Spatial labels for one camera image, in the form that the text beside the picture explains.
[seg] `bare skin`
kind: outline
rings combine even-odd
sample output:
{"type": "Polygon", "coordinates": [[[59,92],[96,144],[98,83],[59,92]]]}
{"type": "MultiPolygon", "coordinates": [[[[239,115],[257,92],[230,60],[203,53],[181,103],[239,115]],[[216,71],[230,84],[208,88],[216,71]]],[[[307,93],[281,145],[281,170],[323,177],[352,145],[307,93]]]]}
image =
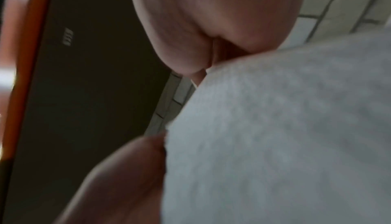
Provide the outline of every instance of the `bare skin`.
{"type": "MultiPolygon", "coordinates": [[[[222,60],[277,48],[302,0],[133,0],[157,54],[200,83],[222,60]]],[[[57,224],[160,223],[164,135],[129,142],[85,179],[57,224]]]]}

